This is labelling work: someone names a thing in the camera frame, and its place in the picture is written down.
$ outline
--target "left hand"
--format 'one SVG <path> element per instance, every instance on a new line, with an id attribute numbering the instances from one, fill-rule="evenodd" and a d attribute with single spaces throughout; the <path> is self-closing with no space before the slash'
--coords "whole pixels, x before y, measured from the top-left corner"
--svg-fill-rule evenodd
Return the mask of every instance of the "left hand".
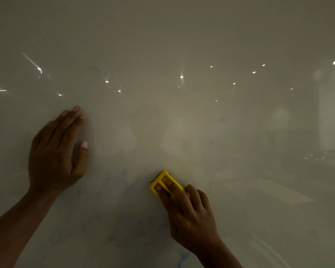
<path id="1" fill-rule="evenodd" d="M 89 158 L 86 141 L 80 145 L 76 163 L 72 162 L 77 134 L 86 119 L 80 111 L 79 106 L 63 111 L 34 137 L 28 160 L 30 191 L 60 194 L 86 173 Z"/>

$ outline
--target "blue marker residue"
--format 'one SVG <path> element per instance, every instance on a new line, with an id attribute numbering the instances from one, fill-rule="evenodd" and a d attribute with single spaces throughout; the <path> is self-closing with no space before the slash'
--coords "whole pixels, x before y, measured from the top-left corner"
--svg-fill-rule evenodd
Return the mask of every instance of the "blue marker residue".
<path id="1" fill-rule="evenodd" d="M 184 260 L 186 260 L 190 256 L 189 253 L 181 253 L 180 254 L 180 260 L 178 262 L 178 268 L 181 268 L 181 264 L 183 263 Z"/>

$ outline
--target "glossy white surface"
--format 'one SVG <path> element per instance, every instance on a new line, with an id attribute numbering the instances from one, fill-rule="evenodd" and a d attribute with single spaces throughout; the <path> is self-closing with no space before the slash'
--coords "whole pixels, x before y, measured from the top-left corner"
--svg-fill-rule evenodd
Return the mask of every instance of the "glossy white surface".
<path id="1" fill-rule="evenodd" d="M 200 267 L 165 168 L 244 267 L 335 267 L 334 61 L 335 0 L 0 0 L 0 215 L 64 109 L 91 151 L 16 266 Z"/>

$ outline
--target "fingernail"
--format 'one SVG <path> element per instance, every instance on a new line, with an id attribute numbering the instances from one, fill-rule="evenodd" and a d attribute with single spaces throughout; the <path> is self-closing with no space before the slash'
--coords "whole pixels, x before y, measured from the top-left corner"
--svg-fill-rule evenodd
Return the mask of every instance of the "fingernail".
<path id="1" fill-rule="evenodd" d="M 160 191 L 161 190 L 161 185 L 158 183 L 154 187 L 155 190 Z"/>
<path id="2" fill-rule="evenodd" d="M 69 111 L 64 110 L 64 111 L 62 112 L 61 116 L 65 117 L 68 113 L 69 113 Z"/>
<path id="3" fill-rule="evenodd" d="M 83 141 L 82 144 L 81 144 L 81 147 L 84 148 L 84 149 L 87 149 L 88 148 L 88 142 Z"/>

